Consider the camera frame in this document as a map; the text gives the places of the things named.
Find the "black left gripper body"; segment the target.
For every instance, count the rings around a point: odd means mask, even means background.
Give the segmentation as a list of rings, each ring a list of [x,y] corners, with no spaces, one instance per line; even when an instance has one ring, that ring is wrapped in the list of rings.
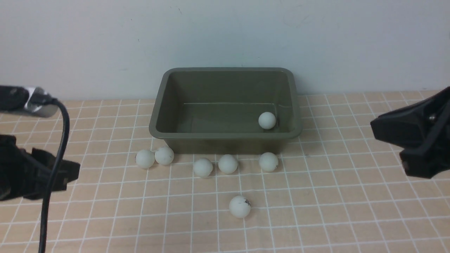
[[[16,145],[16,137],[1,135],[1,201],[17,198],[43,199],[56,157],[33,148],[31,153]]]

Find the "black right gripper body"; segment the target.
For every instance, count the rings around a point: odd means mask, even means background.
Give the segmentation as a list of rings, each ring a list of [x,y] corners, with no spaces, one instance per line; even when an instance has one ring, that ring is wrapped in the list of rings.
[[[449,170],[450,88],[370,122],[376,140],[402,148],[407,176],[431,179]]]

